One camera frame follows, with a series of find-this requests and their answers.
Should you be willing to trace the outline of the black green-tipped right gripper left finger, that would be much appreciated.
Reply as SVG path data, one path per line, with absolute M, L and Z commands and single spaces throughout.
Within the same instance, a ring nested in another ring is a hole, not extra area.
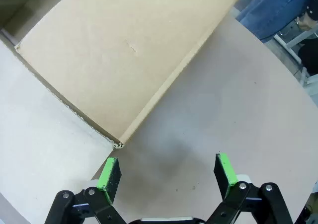
M 56 194 L 45 223 L 82 224 L 87 218 L 95 218 L 99 224 L 124 224 L 113 207 L 121 175 L 118 158 L 108 158 L 95 186 L 77 194 L 69 190 Z

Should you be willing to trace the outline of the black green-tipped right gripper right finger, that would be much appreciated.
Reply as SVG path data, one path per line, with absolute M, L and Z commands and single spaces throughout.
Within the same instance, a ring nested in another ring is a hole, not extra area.
M 279 187 L 272 182 L 256 187 L 239 181 L 225 153 L 217 153 L 214 174 L 222 202 L 207 224 L 234 224 L 242 212 L 250 213 L 258 224 L 291 224 L 290 213 Z

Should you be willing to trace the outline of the person's left hand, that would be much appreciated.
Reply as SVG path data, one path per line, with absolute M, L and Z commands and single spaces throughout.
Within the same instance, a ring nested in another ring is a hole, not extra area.
M 301 18 L 297 17 L 296 23 L 297 23 L 298 27 L 304 31 L 309 31 L 309 30 L 313 29 L 318 24 L 317 21 L 315 21 L 309 17 L 307 12 Z

